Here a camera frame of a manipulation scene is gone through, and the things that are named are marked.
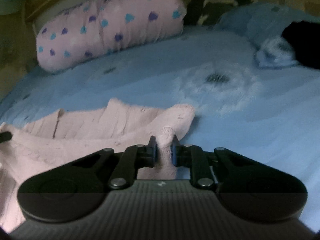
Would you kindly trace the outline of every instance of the pink pillow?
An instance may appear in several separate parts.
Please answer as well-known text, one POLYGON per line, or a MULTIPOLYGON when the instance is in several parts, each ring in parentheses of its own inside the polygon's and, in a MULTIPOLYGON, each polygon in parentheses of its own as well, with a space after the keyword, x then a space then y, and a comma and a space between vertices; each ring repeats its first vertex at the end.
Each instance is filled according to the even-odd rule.
POLYGON ((113 51, 180 34, 181 0, 89 0, 48 22, 37 36, 39 64, 53 72, 113 51))

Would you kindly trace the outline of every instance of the metal screw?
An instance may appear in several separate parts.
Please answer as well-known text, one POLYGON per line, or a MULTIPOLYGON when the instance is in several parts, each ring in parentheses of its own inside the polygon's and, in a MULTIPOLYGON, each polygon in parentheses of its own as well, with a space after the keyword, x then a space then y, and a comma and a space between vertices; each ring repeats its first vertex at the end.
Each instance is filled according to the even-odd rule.
POLYGON ((198 180, 198 184, 201 187, 210 187, 213 184, 213 180, 209 178, 202 178, 198 180))
POLYGON ((126 180, 124 178, 115 178, 111 180, 111 185, 114 187, 122 187, 125 184, 127 184, 126 180))

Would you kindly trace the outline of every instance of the black clamp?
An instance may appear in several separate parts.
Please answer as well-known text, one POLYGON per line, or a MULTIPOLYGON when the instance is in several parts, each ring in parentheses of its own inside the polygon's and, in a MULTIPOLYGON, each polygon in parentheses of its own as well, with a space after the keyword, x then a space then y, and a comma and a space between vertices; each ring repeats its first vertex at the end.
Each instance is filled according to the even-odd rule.
MULTIPOLYGON (((199 146, 172 141, 174 166, 190 168, 192 186, 215 192, 227 210, 248 220, 282 221, 299 217, 307 190, 297 178, 228 149, 205 152, 199 146)), ((153 168, 156 138, 123 153, 103 149, 26 180, 18 202, 26 218, 63 223, 97 209, 111 190, 133 185, 138 169, 153 168)))

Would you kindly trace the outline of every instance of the dark stain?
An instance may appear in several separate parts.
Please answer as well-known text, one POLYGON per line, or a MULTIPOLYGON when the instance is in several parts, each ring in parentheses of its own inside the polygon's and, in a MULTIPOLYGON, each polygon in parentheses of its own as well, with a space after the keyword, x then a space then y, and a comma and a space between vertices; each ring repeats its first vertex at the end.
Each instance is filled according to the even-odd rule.
POLYGON ((206 81, 208 83, 226 83, 230 81, 230 78, 223 74, 213 73, 207 77, 206 81))
POLYGON ((25 97, 22 100, 27 99, 30 96, 30 94, 25 95, 25 97))
POLYGON ((111 72, 113 72, 113 71, 115 71, 115 70, 116 70, 116 67, 112 67, 112 68, 110 68, 110 69, 105 70, 105 71, 103 72, 103 74, 109 74, 109 73, 111 73, 111 72))

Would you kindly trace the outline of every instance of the bed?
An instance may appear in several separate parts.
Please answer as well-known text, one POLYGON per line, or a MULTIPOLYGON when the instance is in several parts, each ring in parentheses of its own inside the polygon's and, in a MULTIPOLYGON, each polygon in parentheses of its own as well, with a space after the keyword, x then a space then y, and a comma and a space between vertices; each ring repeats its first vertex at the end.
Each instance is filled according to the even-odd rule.
MULTIPOLYGON (((318 231, 320 72, 303 66, 259 69, 255 53, 292 20, 319 19, 284 6, 274 14, 274 7, 239 8, 215 27, 185 27, 181 36, 59 73, 36 67, 0 103, 0 123, 22 127, 59 108, 105 107, 113 97, 161 108, 192 104, 196 118, 182 143, 205 151, 226 147, 296 176, 308 190, 300 219, 318 231)), ((188 176, 187 169, 178 170, 177 179, 188 176)))

